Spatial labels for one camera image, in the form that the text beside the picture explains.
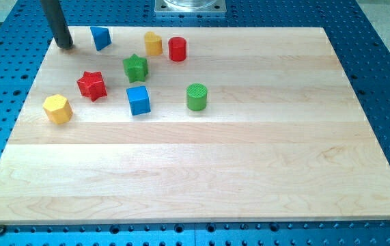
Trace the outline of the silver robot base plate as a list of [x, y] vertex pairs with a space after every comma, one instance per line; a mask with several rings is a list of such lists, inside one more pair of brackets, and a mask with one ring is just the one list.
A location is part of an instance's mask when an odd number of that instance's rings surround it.
[[226, 13], [226, 0], [155, 0], [154, 11], [173, 13]]

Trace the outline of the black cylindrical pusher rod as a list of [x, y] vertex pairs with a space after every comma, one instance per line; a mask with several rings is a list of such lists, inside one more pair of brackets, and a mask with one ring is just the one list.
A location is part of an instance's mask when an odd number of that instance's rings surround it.
[[40, 0], [40, 4], [56, 45], [61, 49], [71, 49], [73, 40], [59, 0]]

